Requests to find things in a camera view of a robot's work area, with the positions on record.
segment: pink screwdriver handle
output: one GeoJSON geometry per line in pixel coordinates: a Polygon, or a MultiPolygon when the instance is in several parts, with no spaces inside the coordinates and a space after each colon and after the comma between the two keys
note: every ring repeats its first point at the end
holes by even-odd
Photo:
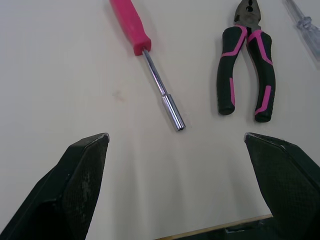
{"type": "Polygon", "coordinates": [[[131,0],[110,0],[113,11],[133,46],[136,56],[142,55],[145,48],[151,50],[151,39],[146,35],[141,19],[131,0]]]}

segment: pliers jaw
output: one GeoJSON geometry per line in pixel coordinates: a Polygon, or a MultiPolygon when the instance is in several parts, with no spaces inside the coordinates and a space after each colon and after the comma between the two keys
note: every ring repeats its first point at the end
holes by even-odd
{"type": "Polygon", "coordinates": [[[242,0],[235,11],[234,24],[250,28],[253,33],[260,30],[261,12],[257,0],[242,0]]]}

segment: pliers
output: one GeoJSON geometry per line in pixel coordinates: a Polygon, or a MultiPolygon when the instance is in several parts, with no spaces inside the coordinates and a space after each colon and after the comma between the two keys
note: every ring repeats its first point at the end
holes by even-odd
{"type": "Polygon", "coordinates": [[[234,64],[247,38],[247,48],[259,78],[259,95],[254,119],[260,123],[271,120],[276,77],[271,58],[271,37],[261,30],[261,12],[257,0],[242,0],[235,11],[235,26],[227,28],[222,35],[223,50],[217,71],[218,111],[229,115],[235,111],[233,80],[234,64]]]}

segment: black and pink pliers handle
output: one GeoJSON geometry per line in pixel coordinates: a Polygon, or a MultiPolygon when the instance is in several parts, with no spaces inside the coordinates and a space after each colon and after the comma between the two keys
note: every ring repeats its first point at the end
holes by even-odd
{"type": "Polygon", "coordinates": [[[248,51],[252,57],[259,78],[259,95],[255,108],[255,120],[260,123],[271,120],[276,77],[271,58],[271,37],[261,30],[248,36],[245,26],[236,25],[227,28],[223,35],[223,50],[217,72],[218,111],[229,115],[235,111],[235,90],[233,69],[242,45],[247,37],[248,51]]]}

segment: screwdriver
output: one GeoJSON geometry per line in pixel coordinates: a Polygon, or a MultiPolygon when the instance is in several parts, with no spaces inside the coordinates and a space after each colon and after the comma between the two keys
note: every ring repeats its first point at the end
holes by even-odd
{"type": "Polygon", "coordinates": [[[167,92],[149,52],[151,39],[146,35],[141,19],[131,0],[110,0],[113,11],[133,46],[136,56],[143,55],[153,79],[161,93],[163,106],[176,131],[183,130],[186,125],[177,109],[172,96],[167,92]]]}

